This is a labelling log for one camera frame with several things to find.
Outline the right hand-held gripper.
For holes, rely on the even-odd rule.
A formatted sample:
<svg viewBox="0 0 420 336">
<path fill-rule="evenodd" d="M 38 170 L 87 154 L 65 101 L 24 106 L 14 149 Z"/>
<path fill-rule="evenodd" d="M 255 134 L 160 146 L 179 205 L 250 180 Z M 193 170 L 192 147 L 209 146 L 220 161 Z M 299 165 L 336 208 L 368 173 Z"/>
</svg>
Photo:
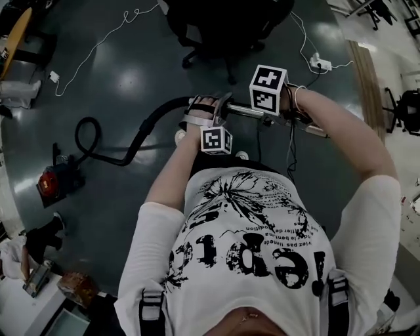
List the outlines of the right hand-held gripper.
<svg viewBox="0 0 420 336">
<path fill-rule="evenodd" d="M 249 84 L 249 95 L 251 109 L 262 113 L 258 130 L 264 131 L 275 124 L 294 126 L 306 132 L 316 129 L 312 120 L 294 107 L 287 70 L 258 65 Z"/>
</svg>

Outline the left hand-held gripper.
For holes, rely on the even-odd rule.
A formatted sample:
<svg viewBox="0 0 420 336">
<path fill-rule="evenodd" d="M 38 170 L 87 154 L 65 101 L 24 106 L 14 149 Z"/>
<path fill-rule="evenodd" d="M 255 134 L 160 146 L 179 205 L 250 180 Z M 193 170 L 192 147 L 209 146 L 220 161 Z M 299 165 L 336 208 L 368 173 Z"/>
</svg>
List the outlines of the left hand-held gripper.
<svg viewBox="0 0 420 336">
<path fill-rule="evenodd" d="M 232 92 L 215 97 L 215 100 L 212 119 L 185 115 L 182 122 L 199 126 L 202 152 L 210 155 L 228 155 L 232 152 L 233 136 L 224 124 L 228 115 L 227 105 L 232 101 Z"/>
</svg>

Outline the silver vacuum wand tube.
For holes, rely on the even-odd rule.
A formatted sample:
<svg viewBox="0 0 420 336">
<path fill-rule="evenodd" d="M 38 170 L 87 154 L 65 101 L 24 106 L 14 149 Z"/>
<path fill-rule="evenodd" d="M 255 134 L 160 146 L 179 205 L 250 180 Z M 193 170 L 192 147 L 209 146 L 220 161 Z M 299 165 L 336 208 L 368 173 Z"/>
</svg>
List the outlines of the silver vacuum wand tube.
<svg viewBox="0 0 420 336">
<path fill-rule="evenodd" d="M 274 124 L 291 126 L 292 121 L 294 121 L 294 125 L 297 129 L 322 138 L 328 138 L 328 135 L 324 132 L 324 130 L 318 127 L 309 117 L 305 117 L 298 113 L 294 114 L 287 112 L 286 117 L 283 115 L 275 116 L 266 112 L 254 110 L 248 105 L 234 104 L 231 102 L 226 105 L 225 110 L 228 112 L 228 114 L 236 114 L 239 116 L 260 120 L 261 124 L 265 127 L 269 127 Z"/>
</svg>

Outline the person's left forearm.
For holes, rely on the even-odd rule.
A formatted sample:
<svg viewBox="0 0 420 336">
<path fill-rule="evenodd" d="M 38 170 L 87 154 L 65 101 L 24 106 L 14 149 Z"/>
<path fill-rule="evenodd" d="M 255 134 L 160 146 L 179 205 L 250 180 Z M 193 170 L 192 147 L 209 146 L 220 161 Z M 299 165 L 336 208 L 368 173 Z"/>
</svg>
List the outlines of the person's left forearm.
<svg viewBox="0 0 420 336">
<path fill-rule="evenodd" d="M 187 124 L 186 133 L 152 184 L 146 203 L 181 210 L 195 158 L 201 148 L 200 128 Z"/>
</svg>

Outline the person's right forearm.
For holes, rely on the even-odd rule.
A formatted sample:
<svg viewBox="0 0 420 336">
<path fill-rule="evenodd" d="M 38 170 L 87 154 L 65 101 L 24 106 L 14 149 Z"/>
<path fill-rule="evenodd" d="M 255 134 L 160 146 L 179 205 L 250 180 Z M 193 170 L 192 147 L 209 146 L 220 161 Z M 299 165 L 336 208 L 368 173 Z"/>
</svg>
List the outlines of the person's right forearm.
<svg viewBox="0 0 420 336">
<path fill-rule="evenodd" d="M 295 105 L 331 138 L 362 180 L 397 179 L 394 162 L 375 131 L 331 99 L 308 89 L 295 89 Z"/>
</svg>

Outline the red vacuum cleaner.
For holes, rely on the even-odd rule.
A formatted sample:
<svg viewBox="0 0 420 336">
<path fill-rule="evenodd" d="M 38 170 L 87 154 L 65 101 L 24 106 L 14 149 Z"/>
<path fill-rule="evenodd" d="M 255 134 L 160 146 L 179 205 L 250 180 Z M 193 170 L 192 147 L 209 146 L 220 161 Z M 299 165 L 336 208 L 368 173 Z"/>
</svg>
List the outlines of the red vacuum cleaner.
<svg viewBox="0 0 420 336">
<path fill-rule="evenodd" d="M 47 166 L 36 184 L 44 208 L 47 208 L 68 194 L 85 185 L 79 166 L 73 156 L 61 154 L 58 144 L 52 145 L 52 165 Z"/>
</svg>

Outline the black trousers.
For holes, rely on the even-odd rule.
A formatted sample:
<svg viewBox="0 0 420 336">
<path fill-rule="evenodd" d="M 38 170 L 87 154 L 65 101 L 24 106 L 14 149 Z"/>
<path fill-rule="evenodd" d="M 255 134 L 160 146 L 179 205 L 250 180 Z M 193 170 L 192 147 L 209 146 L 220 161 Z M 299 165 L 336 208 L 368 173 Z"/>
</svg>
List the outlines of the black trousers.
<svg viewBox="0 0 420 336">
<path fill-rule="evenodd" d="M 230 176 L 234 173 L 251 171 L 280 174 L 258 161 L 243 159 L 234 155 L 212 156 L 199 152 L 194 160 L 188 180 L 191 180 L 194 175 L 208 179 L 209 177 Z"/>
</svg>

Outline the wooden slatted board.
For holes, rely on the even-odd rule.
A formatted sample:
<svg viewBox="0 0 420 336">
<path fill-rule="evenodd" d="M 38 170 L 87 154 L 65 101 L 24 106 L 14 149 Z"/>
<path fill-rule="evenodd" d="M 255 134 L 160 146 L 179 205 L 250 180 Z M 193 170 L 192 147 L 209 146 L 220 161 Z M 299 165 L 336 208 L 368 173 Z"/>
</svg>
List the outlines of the wooden slatted board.
<svg viewBox="0 0 420 336">
<path fill-rule="evenodd" d="M 382 143 L 385 143 L 381 91 L 370 52 L 355 41 L 348 40 L 347 43 L 356 72 L 364 121 L 376 132 Z"/>
</svg>

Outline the black mesh office chair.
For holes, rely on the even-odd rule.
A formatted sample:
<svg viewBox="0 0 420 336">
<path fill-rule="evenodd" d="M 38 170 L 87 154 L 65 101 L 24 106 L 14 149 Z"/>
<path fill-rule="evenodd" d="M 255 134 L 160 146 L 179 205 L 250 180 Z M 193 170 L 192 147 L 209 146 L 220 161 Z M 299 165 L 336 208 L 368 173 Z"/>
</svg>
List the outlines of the black mesh office chair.
<svg viewBox="0 0 420 336">
<path fill-rule="evenodd" d="M 393 113 L 391 127 L 387 129 L 387 133 L 391 134 L 397 126 L 403 127 L 403 132 L 420 137 L 420 88 L 405 91 L 397 102 L 388 87 L 385 87 L 385 92 L 390 96 L 392 108 L 383 109 Z"/>
</svg>

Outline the white printed t-shirt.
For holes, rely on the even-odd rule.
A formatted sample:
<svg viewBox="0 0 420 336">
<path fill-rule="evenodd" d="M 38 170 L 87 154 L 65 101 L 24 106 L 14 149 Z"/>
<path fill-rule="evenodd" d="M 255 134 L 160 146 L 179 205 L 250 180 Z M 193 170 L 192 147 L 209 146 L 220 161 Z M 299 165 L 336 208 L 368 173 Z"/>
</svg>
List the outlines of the white printed t-shirt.
<svg viewBox="0 0 420 336">
<path fill-rule="evenodd" d="M 344 276 L 349 323 L 333 336 L 364 336 L 394 273 L 400 197 L 395 178 L 365 180 L 329 239 L 288 178 L 245 167 L 200 171 L 183 211 L 140 207 L 115 303 L 120 325 L 139 335 L 141 297 L 157 291 L 172 336 L 203 336 L 239 307 L 256 308 L 289 336 L 327 336 L 327 281 Z"/>
</svg>

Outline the person's neck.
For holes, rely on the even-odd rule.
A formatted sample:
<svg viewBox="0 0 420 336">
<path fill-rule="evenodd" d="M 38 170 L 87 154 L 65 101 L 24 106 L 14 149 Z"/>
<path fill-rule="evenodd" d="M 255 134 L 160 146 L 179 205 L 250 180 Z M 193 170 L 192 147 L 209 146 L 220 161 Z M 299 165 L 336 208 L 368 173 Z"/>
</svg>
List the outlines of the person's neck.
<svg viewBox="0 0 420 336">
<path fill-rule="evenodd" d="M 256 308 L 241 307 L 226 316 L 226 336 L 287 336 L 286 333 Z"/>
</svg>

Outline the round wooden table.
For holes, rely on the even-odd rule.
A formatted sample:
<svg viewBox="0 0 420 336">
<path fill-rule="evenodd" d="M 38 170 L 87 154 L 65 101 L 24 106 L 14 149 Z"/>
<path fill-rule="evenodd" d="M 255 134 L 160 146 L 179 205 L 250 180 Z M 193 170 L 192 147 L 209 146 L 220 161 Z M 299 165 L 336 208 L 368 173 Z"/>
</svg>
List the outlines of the round wooden table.
<svg viewBox="0 0 420 336">
<path fill-rule="evenodd" d="M 26 9 L 15 25 L 12 27 L 5 41 L 5 50 L 8 55 L 3 63 L 0 73 L 0 80 L 6 77 L 12 61 L 27 62 L 45 67 L 53 57 L 57 38 L 53 34 L 47 34 L 37 29 L 29 29 L 30 20 L 33 10 L 31 7 Z M 37 37 L 43 40 L 43 47 L 38 53 L 24 51 L 19 49 L 19 45 L 25 37 Z"/>
</svg>

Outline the patterned cardboard box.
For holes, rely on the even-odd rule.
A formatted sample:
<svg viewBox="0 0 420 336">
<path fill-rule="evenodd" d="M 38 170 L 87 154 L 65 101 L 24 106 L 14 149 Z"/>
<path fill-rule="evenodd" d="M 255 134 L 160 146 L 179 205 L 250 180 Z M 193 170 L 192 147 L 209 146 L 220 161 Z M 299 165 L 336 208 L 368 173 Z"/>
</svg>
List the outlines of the patterned cardboard box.
<svg viewBox="0 0 420 336">
<path fill-rule="evenodd" d="M 88 309 L 99 292 L 93 279 L 80 272 L 65 273 L 57 286 L 67 299 L 84 309 Z"/>
</svg>

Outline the grey plastic crate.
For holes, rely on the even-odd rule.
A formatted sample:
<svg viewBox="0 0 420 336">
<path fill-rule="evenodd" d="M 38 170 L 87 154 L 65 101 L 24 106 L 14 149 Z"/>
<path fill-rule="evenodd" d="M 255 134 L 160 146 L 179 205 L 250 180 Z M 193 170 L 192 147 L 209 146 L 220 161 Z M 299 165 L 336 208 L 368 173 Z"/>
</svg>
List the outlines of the grey plastic crate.
<svg viewBox="0 0 420 336">
<path fill-rule="evenodd" d="M 29 280 L 24 282 L 22 289 L 32 298 L 36 298 L 43 287 L 49 282 L 53 262 L 45 259 L 30 273 Z"/>
</svg>

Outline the white workbench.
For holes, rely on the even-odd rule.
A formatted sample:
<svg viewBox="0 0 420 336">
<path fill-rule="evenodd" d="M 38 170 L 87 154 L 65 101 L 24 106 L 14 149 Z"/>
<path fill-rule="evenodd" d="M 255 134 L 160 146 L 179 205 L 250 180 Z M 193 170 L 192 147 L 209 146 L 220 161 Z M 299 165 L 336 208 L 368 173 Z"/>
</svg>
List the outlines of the white workbench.
<svg viewBox="0 0 420 336">
<path fill-rule="evenodd" d="M 37 297 L 23 290 L 22 280 L 0 281 L 0 332 L 4 336 L 83 336 L 89 322 L 72 312 L 53 274 Z"/>
</svg>

